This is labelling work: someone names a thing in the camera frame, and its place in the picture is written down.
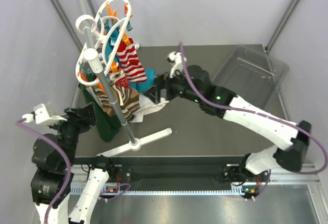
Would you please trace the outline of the brown striped sock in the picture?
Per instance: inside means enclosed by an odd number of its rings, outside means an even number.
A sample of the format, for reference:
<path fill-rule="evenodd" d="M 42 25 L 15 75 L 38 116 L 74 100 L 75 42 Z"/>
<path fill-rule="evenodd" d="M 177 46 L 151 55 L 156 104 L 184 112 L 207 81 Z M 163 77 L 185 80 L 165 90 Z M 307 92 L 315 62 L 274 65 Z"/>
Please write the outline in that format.
<path fill-rule="evenodd" d="M 114 116 L 116 113 L 106 95 L 106 93 L 99 87 L 94 86 L 93 91 L 95 94 L 95 99 L 98 102 L 102 110 L 109 116 Z"/>
<path fill-rule="evenodd" d="M 126 120 L 131 120 L 140 108 L 138 91 L 117 85 L 112 85 L 111 88 Z"/>

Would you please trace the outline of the red white striped sock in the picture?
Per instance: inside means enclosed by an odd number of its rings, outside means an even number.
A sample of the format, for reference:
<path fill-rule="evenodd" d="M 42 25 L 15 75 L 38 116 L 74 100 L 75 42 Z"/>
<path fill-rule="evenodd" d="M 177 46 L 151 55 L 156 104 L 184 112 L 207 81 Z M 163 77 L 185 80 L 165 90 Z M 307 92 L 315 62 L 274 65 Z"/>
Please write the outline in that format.
<path fill-rule="evenodd" d="M 147 80 L 147 75 L 145 69 L 139 61 L 137 51 L 134 47 L 134 41 L 132 38 L 129 39 L 131 45 L 126 46 L 124 42 L 121 42 L 116 55 L 128 81 L 133 83 L 142 83 Z"/>

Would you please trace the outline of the orange clothes peg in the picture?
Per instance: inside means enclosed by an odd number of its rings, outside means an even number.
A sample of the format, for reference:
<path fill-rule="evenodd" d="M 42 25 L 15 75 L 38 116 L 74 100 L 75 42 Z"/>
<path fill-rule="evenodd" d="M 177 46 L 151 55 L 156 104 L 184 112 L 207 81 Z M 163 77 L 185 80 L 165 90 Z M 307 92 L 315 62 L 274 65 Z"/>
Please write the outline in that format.
<path fill-rule="evenodd" d="M 129 37 L 127 36 L 126 33 L 124 33 L 124 34 L 122 35 L 122 41 L 126 44 L 126 46 L 131 45 L 130 39 L 129 39 Z"/>

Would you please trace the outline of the teal blue cloth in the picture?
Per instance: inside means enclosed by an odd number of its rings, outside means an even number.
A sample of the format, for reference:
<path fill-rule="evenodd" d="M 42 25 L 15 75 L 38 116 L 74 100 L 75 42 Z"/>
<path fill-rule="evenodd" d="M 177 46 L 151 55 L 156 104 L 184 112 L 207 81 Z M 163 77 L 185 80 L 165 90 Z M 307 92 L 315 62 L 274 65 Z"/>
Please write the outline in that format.
<path fill-rule="evenodd" d="M 117 74 L 122 74 L 122 77 L 116 81 L 118 86 L 134 88 L 139 93 L 144 93 L 151 88 L 155 72 L 142 66 L 137 54 L 137 44 L 133 42 L 132 38 L 128 38 L 124 34 L 123 39 L 118 40 L 119 30 L 120 26 L 113 31 L 106 44 L 105 57 L 108 60 L 113 53 L 115 44 L 119 43 L 110 68 L 110 75 L 115 77 Z"/>

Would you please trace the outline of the white round clip hanger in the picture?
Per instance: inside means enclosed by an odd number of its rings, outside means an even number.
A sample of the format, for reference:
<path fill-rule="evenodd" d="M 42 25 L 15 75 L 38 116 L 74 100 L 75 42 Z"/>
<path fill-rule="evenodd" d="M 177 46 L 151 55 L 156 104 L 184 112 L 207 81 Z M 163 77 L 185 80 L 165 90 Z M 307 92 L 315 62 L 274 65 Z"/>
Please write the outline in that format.
<path fill-rule="evenodd" d="M 128 14 L 125 16 L 125 13 L 124 13 L 124 17 L 121 19 L 119 19 L 118 17 L 116 17 L 114 15 L 108 15 L 108 16 L 102 15 L 103 10 L 114 1 L 122 1 L 124 3 L 128 3 Z M 110 66 L 111 66 L 112 61 L 114 60 L 119 43 L 115 44 L 113 53 L 111 54 L 111 56 L 109 57 L 108 60 L 106 60 L 106 57 L 105 57 L 106 44 L 109 41 L 111 34 L 118 26 L 120 26 L 118 40 L 119 41 L 122 40 L 122 35 L 124 33 L 126 33 L 126 27 L 127 27 L 127 24 L 128 24 L 128 21 L 129 21 L 129 18 L 131 15 L 132 15 L 132 7 L 128 0 L 106 0 L 100 6 L 99 10 L 96 13 L 96 16 L 93 17 L 95 19 L 95 21 L 97 22 L 97 27 L 95 28 L 95 31 L 92 33 L 92 38 L 93 38 L 94 46 L 98 52 L 98 56 L 103 65 L 106 75 L 109 74 Z M 76 27 L 76 22 L 80 22 L 80 20 L 78 18 L 75 21 L 75 27 Z M 83 34 L 81 29 L 77 29 L 77 30 L 81 34 Z M 77 74 L 80 74 L 82 77 L 81 71 L 76 72 L 76 67 L 75 67 L 75 76 Z"/>

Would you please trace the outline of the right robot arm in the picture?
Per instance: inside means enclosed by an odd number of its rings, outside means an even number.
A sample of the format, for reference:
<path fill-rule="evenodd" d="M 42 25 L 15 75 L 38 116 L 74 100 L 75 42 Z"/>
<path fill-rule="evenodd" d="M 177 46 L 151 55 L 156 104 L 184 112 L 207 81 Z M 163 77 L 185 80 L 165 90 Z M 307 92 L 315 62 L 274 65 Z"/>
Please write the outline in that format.
<path fill-rule="evenodd" d="M 304 120 L 297 124 L 262 111 L 235 92 L 212 84 L 208 72 L 200 66 L 156 76 L 146 94 L 154 103 L 161 98 L 171 101 L 177 97 L 192 101 L 204 113 L 241 125 L 272 142 L 271 147 L 243 157 L 239 164 L 242 179 L 250 181 L 275 168 L 301 173 L 311 124 Z"/>

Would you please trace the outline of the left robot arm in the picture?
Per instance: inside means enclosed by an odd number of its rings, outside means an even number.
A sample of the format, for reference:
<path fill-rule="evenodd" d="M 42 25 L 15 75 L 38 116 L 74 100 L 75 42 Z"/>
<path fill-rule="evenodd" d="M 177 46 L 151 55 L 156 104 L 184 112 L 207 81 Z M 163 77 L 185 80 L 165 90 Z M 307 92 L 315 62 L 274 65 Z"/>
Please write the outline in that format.
<path fill-rule="evenodd" d="M 94 105 L 66 108 L 63 116 L 53 114 L 46 105 L 34 107 L 34 120 L 57 131 L 44 134 L 33 146 L 32 162 L 37 171 L 31 181 L 32 198 L 41 223 L 90 223 L 95 205 L 107 181 L 116 178 L 113 159 L 105 156 L 77 158 L 79 135 L 96 124 Z M 88 165 L 87 183 L 80 198 L 68 210 L 73 181 L 72 167 Z"/>

